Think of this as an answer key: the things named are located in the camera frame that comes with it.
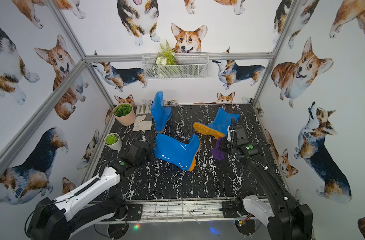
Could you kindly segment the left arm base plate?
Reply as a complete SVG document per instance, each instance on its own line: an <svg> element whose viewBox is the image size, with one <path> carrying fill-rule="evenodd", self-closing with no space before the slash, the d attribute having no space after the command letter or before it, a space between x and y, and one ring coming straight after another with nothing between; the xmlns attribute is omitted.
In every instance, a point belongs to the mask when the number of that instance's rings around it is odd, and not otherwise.
<svg viewBox="0 0 365 240"><path fill-rule="evenodd" d="M139 221L141 219L143 204L127 204L120 207L115 214L102 222Z"/></svg>

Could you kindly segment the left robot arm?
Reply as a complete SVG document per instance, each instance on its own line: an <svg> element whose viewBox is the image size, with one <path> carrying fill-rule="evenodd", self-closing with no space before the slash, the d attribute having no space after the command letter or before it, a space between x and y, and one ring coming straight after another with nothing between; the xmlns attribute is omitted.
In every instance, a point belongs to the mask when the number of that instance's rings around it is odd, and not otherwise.
<svg viewBox="0 0 365 240"><path fill-rule="evenodd" d="M31 240L68 240L79 231L102 220L126 219L125 200L111 196L101 203L90 202L142 167L151 155L150 144L134 138L117 159L105 161L92 179L53 200L44 198L28 216L24 231Z"/></svg>

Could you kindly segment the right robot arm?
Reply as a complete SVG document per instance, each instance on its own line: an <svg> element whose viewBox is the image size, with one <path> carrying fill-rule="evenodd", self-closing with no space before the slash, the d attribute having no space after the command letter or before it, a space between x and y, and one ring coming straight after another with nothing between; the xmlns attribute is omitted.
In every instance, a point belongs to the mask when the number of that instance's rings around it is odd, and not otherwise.
<svg viewBox="0 0 365 240"><path fill-rule="evenodd" d="M307 204L293 197L271 168L264 164L265 155L246 136L246 129L231 120L230 137L222 140L220 149L240 160L253 173L263 189L268 203L256 195L240 196L229 208L235 216L255 217L267 227L273 240L310 240L313 213Z"/></svg>

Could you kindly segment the purple cloth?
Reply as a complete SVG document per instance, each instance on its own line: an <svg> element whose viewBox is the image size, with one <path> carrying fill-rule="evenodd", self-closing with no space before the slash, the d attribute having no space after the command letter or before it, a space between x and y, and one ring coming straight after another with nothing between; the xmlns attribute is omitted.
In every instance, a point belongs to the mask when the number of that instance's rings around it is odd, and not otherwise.
<svg viewBox="0 0 365 240"><path fill-rule="evenodd" d="M216 160L219 160L219 161L224 160L224 158L225 158L225 153L221 150L221 143L222 143L223 139L226 140L225 137L218 138L216 140L215 147L211 150L211 154L212 154L213 158Z"/></svg>

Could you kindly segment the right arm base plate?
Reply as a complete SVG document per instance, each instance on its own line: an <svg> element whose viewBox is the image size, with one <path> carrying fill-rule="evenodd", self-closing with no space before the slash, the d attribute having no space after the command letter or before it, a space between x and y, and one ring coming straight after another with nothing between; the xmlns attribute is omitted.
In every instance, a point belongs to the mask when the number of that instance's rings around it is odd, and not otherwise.
<svg viewBox="0 0 365 240"><path fill-rule="evenodd" d="M219 209L223 217L228 218L242 218L247 216L247 212L243 209L243 205L239 200L224 201Z"/></svg>

